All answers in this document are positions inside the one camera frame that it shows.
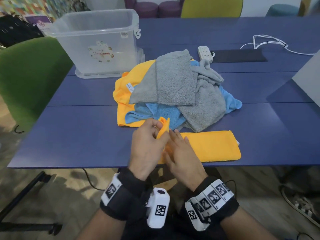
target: purple chair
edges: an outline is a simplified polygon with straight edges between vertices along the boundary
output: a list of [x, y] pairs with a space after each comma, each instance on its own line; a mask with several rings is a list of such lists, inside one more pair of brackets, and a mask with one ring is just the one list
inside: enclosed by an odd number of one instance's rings
[[180, 1], [164, 1], [159, 5], [160, 18], [179, 18], [184, 0]]
[[137, 2], [137, 0], [124, 0], [125, 7], [127, 9], [134, 9], [139, 18], [157, 18], [159, 6], [153, 2], [143, 1]]

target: hand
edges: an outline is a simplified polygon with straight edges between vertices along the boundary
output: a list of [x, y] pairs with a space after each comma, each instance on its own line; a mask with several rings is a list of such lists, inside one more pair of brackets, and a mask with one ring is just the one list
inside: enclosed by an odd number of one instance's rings
[[129, 170], [140, 180], [145, 181], [157, 166], [162, 151], [170, 139], [168, 132], [156, 139], [161, 128], [160, 121], [147, 119], [132, 135]]
[[169, 131], [170, 140], [163, 152], [164, 160], [178, 181], [195, 191], [208, 176], [187, 137], [176, 129]]

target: sneaker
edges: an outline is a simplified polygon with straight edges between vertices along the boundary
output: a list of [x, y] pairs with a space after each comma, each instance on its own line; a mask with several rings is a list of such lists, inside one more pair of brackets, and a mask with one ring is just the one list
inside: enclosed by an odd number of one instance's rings
[[298, 194], [286, 186], [280, 187], [280, 192], [285, 201], [296, 211], [304, 215], [314, 225], [320, 228], [320, 215], [315, 210], [315, 204], [307, 199], [303, 194]]

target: bin latch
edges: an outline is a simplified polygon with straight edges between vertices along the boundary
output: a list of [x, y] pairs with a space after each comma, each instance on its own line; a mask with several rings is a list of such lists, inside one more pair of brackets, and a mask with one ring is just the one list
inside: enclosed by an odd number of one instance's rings
[[134, 27], [133, 33], [136, 36], [137, 39], [141, 37], [141, 29], [139, 29], [137, 26]]

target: clear plastic container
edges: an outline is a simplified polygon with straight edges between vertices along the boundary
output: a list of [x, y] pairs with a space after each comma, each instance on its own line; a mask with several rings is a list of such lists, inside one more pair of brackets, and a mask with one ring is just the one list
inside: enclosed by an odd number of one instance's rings
[[136, 46], [139, 16], [133, 9], [67, 13], [53, 23], [51, 35], [79, 77], [121, 76], [141, 62]]

